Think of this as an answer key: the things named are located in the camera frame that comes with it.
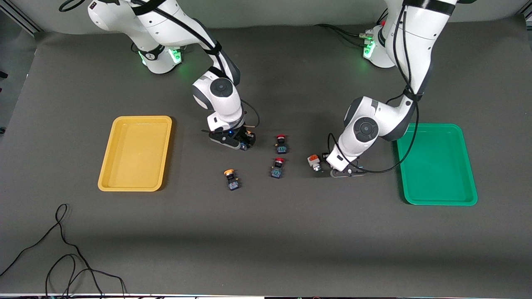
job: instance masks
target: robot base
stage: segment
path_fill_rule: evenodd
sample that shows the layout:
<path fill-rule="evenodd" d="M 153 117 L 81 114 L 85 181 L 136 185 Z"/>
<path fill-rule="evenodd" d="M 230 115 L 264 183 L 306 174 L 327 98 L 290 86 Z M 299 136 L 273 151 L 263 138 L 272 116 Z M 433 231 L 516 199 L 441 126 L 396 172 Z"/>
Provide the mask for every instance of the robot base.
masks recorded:
<path fill-rule="evenodd" d="M 362 57 L 369 60 L 373 65 L 379 68 L 388 69 L 394 67 L 394 63 L 386 53 L 386 47 L 381 45 L 378 40 L 379 31 L 382 29 L 381 25 L 375 26 L 373 29 L 367 30 L 366 33 L 373 34 L 375 42 L 373 49 L 369 53 L 363 53 Z"/>
<path fill-rule="evenodd" d="M 244 126 L 234 130 L 209 133 L 209 138 L 235 150 L 246 151 L 255 144 L 255 133 L 247 131 Z"/>
<path fill-rule="evenodd" d="M 141 52 L 138 52 L 142 59 L 142 64 L 145 65 L 150 72 L 154 74 L 166 74 L 173 71 L 183 60 L 183 53 L 178 48 L 166 48 L 159 54 L 156 60 L 149 60 L 144 57 Z"/>

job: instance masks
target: white wall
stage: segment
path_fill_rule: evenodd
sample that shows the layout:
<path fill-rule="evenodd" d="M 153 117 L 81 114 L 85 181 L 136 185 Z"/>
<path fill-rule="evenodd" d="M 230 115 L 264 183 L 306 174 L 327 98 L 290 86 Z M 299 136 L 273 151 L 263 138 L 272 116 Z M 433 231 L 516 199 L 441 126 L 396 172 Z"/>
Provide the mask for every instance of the white wall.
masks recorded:
<path fill-rule="evenodd" d="M 90 21 L 87 1 L 60 13 L 64 0 L 11 0 L 46 31 L 69 34 L 102 32 Z M 477 0 L 459 4 L 451 21 L 488 21 L 515 14 L 528 0 Z M 382 0 L 178 0 L 183 10 L 210 28 L 263 25 L 307 26 L 316 23 L 363 24 L 376 21 Z"/>

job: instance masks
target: small electronic component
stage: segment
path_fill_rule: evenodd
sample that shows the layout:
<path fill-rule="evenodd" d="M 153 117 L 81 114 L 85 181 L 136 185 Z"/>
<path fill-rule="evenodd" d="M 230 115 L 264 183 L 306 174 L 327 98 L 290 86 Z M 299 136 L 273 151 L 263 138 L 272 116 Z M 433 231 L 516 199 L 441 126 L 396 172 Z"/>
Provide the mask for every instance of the small electronic component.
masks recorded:
<path fill-rule="evenodd" d="M 247 151 L 253 144 L 255 144 L 255 133 L 246 130 L 244 135 L 246 136 L 246 139 L 240 142 L 240 149 L 242 151 Z"/>
<path fill-rule="evenodd" d="M 373 34 L 369 33 L 359 33 L 360 39 L 373 40 Z"/>
<path fill-rule="evenodd" d="M 238 184 L 238 178 L 235 176 L 235 171 L 233 169 L 228 169 L 223 174 L 226 175 L 227 186 L 229 186 L 229 190 L 233 191 L 240 188 L 240 185 Z"/>
<path fill-rule="evenodd" d="M 280 179 L 281 173 L 282 173 L 282 164 L 285 162 L 285 159 L 283 158 L 275 158 L 275 161 L 273 162 L 273 166 L 271 167 L 271 177 Z"/>
<path fill-rule="evenodd" d="M 308 158 L 306 158 L 306 160 L 309 162 L 309 165 L 310 167 L 312 167 L 312 169 L 314 169 L 314 171 L 322 171 L 321 170 L 321 164 L 320 164 L 320 158 L 318 157 L 318 155 L 312 155 Z"/>
<path fill-rule="evenodd" d="M 277 154 L 283 155 L 288 153 L 288 146 L 285 144 L 286 136 L 285 135 L 277 135 L 276 137 L 277 143 L 275 146 L 277 147 Z"/>

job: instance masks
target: green led light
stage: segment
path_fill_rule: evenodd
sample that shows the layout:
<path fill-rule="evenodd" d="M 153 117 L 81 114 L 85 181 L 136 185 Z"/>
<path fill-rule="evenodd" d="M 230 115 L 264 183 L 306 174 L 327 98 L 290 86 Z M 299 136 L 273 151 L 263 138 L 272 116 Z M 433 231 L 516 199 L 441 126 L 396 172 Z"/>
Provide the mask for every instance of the green led light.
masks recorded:
<path fill-rule="evenodd" d="M 371 54 L 373 54 L 373 49 L 375 49 L 375 42 L 372 40 L 369 45 L 366 45 L 366 49 L 364 50 L 364 57 L 370 58 Z"/>
<path fill-rule="evenodd" d="M 172 56 L 175 64 L 181 63 L 181 50 L 168 49 L 168 52 L 170 52 L 170 56 Z"/>
<path fill-rule="evenodd" d="M 144 61 L 144 56 L 142 56 L 142 54 L 140 53 L 140 51 L 138 52 L 138 55 L 140 56 L 140 59 L 142 59 L 142 64 L 143 64 L 143 65 L 146 65 L 146 61 Z"/>

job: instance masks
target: blue terminal block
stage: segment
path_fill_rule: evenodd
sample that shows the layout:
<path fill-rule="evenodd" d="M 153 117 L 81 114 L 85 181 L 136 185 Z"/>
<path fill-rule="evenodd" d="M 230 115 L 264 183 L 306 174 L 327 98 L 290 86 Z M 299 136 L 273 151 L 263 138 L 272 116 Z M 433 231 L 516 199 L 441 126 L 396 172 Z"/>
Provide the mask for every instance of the blue terminal block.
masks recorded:
<path fill-rule="evenodd" d="M 285 135 L 277 135 L 276 137 L 277 143 L 275 146 L 277 147 L 277 154 L 283 155 L 288 153 L 288 146 L 286 145 L 286 136 Z"/>
<path fill-rule="evenodd" d="M 282 165 L 285 162 L 283 158 L 275 158 L 273 166 L 271 167 L 270 176 L 276 179 L 280 179 L 282 175 Z"/>
<path fill-rule="evenodd" d="M 233 169 L 228 169 L 223 174 L 226 175 L 229 190 L 233 191 L 240 188 L 238 178 L 235 176 L 235 171 Z"/>

